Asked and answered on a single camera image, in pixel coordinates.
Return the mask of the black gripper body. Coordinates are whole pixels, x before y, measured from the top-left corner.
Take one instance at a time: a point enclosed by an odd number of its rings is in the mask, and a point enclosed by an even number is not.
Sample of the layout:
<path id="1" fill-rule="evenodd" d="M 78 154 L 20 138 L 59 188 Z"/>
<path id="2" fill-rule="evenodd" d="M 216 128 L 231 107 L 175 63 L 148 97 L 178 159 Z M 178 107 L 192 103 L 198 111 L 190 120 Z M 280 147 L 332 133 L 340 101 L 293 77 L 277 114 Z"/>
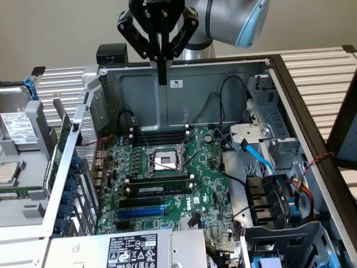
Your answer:
<path id="1" fill-rule="evenodd" d="M 128 7 L 134 19 L 139 23 L 142 30 L 145 32 L 146 27 L 143 25 L 144 11 L 151 13 L 154 20 L 154 28 L 158 34 L 161 34 L 162 11 L 164 9 L 172 9 L 182 13 L 185 6 L 185 1 L 129 1 Z"/>

